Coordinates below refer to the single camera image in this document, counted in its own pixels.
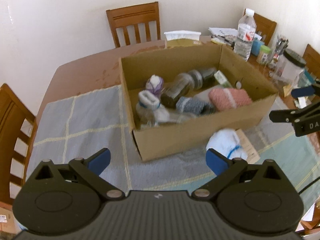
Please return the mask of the white sock blue stripes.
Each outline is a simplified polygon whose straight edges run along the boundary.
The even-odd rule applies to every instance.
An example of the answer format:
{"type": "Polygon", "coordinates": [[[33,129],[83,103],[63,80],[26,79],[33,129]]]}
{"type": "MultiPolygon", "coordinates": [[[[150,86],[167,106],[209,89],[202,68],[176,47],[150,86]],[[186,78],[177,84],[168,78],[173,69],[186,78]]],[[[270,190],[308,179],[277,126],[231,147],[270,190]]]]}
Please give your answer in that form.
{"type": "Polygon", "coordinates": [[[209,139],[206,150],[214,149],[227,159],[241,158],[247,160],[247,153],[240,145],[240,139],[233,129],[221,129],[209,139]]]}

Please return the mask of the pink knitted sock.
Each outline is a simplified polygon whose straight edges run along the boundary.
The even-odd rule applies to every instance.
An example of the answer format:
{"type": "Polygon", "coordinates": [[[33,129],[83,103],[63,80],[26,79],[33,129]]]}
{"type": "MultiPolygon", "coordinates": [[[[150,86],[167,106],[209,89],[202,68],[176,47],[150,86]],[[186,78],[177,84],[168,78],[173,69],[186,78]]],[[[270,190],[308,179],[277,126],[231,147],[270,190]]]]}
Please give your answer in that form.
{"type": "Polygon", "coordinates": [[[236,88],[213,88],[208,98],[219,112],[237,109],[253,103],[244,89],[236,88]]]}

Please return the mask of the blue grey knitted sock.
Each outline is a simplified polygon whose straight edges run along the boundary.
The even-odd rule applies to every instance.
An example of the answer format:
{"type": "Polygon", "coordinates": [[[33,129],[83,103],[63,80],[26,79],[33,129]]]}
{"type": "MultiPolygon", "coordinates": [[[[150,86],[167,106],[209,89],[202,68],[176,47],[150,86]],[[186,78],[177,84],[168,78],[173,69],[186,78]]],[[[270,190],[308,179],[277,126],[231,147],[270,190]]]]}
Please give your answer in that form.
{"type": "Polygon", "coordinates": [[[196,116],[216,112],[215,106],[211,103],[187,97],[179,98],[176,103],[176,109],[181,113],[190,113],[196,116]]]}

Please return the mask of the clear plastic jar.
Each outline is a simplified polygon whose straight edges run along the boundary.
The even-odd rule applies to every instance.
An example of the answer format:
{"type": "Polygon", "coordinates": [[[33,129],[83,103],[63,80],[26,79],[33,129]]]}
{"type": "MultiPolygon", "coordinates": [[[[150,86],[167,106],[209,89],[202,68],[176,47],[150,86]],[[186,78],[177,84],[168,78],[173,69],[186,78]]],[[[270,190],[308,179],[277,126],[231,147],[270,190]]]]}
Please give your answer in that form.
{"type": "Polygon", "coordinates": [[[136,112],[142,127],[180,124],[197,117],[192,113],[180,113],[176,110],[167,109],[160,103],[157,105],[144,105],[139,102],[136,105],[136,112]]]}

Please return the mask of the green tissue pack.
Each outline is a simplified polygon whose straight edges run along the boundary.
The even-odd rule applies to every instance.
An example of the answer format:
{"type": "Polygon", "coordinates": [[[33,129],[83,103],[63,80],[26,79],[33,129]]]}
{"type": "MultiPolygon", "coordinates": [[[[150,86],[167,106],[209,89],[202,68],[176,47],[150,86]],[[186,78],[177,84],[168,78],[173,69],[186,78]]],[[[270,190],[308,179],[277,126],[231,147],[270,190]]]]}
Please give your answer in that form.
{"type": "Polygon", "coordinates": [[[214,74],[214,77],[215,77],[216,81],[219,83],[219,85],[221,85],[222,87],[224,87],[224,88],[233,88],[231,83],[228,81],[227,77],[225,77],[223,72],[221,72],[220,70],[218,70],[214,74]]]}

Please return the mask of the white sock blue band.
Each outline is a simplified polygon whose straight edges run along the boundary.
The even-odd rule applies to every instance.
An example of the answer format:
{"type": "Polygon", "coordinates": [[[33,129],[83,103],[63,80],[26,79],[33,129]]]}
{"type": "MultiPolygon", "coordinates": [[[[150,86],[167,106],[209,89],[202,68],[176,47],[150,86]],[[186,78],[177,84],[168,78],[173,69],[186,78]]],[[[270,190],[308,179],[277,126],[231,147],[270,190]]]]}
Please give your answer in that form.
{"type": "Polygon", "coordinates": [[[155,125],[169,121],[168,110],[161,104],[159,98],[148,90],[138,93],[136,112],[144,124],[155,125]]]}

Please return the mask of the jar with dark contents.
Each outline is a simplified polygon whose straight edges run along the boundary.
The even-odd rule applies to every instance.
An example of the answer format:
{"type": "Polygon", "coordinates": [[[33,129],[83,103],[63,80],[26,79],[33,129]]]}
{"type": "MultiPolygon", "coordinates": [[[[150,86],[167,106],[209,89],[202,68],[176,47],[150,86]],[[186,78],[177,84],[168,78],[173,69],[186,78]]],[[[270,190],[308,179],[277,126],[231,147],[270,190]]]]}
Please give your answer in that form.
{"type": "Polygon", "coordinates": [[[204,89],[212,87],[215,83],[214,74],[217,72],[216,68],[206,68],[206,69],[193,69],[188,72],[188,74],[193,78],[194,89],[204,89]]]}

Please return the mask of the purple crochet octopus toy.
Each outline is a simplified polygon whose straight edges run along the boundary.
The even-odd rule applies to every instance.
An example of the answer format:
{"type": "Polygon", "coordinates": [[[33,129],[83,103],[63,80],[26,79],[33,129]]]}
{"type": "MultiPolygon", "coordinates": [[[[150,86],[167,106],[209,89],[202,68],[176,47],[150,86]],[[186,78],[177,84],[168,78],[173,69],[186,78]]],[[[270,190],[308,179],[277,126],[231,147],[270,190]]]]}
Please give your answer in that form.
{"type": "Polygon", "coordinates": [[[145,88],[153,95],[160,98],[164,86],[163,79],[158,75],[152,75],[146,82],[145,88]]]}

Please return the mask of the white green labelled box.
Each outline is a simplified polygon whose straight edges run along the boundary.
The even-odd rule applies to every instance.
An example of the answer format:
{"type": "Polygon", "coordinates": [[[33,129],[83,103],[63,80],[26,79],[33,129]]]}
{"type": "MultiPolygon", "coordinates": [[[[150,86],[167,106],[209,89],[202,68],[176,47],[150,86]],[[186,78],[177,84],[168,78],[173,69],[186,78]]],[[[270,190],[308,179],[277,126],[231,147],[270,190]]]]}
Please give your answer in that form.
{"type": "Polygon", "coordinates": [[[210,102],[209,93],[211,90],[212,90],[212,88],[206,89],[206,90],[194,95],[193,98],[197,99],[197,100],[205,101],[205,102],[210,102]]]}

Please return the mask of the large jar black lid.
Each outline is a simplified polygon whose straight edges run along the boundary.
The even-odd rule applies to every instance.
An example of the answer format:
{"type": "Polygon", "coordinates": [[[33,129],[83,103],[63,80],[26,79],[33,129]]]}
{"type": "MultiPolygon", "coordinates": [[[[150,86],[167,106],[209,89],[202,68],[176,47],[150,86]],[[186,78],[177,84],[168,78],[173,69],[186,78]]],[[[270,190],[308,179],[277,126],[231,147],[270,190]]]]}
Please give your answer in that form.
{"type": "Polygon", "coordinates": [[[279,57],[273,78],[291,89],[297,85],[305,66],[306,61],[298,53],[286,48],[279,57]]]}

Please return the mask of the wooden chair far right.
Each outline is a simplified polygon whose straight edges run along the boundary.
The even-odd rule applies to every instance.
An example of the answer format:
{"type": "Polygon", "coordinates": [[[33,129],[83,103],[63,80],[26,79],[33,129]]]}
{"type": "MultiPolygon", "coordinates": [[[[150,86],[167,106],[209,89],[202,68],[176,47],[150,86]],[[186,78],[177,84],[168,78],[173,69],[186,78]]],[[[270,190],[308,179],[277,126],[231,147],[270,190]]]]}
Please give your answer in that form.
{"type": "Polygon", "coordinates": [[[306,61],[306,67],[308,68],[309,72],[319,76],[320,54],[314,50],[310,44],[307,44],[306,46],[303,59],[306,61]]]}

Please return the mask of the wooden chair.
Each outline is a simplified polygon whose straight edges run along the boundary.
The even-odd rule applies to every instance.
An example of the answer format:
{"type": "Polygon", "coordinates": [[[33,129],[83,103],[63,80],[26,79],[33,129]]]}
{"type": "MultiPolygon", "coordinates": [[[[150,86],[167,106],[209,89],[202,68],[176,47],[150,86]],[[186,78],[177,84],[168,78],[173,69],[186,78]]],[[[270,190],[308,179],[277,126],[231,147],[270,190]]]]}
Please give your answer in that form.
{"type": "Polygon", "coordinates": [[[309,72],[319,76],[320,54],[314,50],[310,44],[307,44],[306,46],[303,59],[306,61],[306,67],[308,68],[309,72]]]}
{"type": "Polygon", "coordinates": [[[31,152],[31,136],[21,128],[25,121],[32,127],[36,117],[27,109],[12,89],[4,83],[1,85],[1,203],[12,206],[14,198],[10,196],[10,185],[22,187],[26,180],[26,172],[31,152]],[[27,147],[26,155],[15,150],[16,141],[20,139],[27,147]],[[11,173],[11,163],[16,161],[23,165],[21,177],[11,173]]]}
{"type": "Polygon", "coordinates": [[[129,33],[127,31],[128,26],[133,26],[134,28],[136,43],[141,43],[139,25],[144,24],[146,41],[151,42],[150,22],[156,23],[157,40],[161,40],[158,2],[106,10],[106,16],[116,48],[120,48],[117,29],[121,29],[123,31],[125,45],[129,46],[131,44],[129,33]]]}

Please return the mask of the pen holder with pens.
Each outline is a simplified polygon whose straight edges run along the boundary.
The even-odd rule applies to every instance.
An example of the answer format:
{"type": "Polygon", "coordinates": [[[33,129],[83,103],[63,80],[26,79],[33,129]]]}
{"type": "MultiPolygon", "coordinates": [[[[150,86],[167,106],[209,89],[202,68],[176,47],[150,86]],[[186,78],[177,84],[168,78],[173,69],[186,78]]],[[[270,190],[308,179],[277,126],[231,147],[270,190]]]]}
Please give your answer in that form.
{"type": "Polygon", "coordinates": [[[280,55],[283,54],[284,50],[288,47],[288,44],[289,44],[289,40],[285,36],[283,35],[277,36],[276,45],[271,51],[267,59],[267,66],[269,69],[271,70],[275,69],[280,55]]]}

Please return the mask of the teal checked table cloth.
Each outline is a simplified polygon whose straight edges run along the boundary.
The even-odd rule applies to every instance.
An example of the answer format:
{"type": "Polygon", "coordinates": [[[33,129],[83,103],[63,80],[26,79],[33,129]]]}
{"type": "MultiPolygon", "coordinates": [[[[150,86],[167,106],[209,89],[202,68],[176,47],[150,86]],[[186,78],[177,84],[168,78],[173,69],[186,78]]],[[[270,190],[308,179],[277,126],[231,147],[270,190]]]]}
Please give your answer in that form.
{"type": "MultiPolygon", "coordinates": [[[[261,160],[273,159],[297,191],[308,210],[319,197],[319,155],[308,137],[297,137],[288,124],[264,117],[245,131],[261,160]]],[[[36,133],[27,175],[43,159],[56,164],[87,158],[102,148],[111,162],[102,178],[129,190],[194,191],[214,178],[205,162],[205,146],[144,163],[135,147],[120,86],[96,90],[49,103],[36,133]]]]}

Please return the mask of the gold tissue box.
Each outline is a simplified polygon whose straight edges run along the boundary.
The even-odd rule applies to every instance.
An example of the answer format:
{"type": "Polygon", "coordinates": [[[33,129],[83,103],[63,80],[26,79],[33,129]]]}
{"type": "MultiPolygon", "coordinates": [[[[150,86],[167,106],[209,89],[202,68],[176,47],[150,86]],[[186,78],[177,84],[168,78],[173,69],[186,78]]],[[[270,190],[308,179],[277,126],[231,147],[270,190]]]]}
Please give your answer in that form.
{"type": "Polygon", "coordinates": [[[201,32],[188,31],[188,30],[176,30],[164,32],[165,47],[189,47],[202,45],[200,41],[201,32]]]}

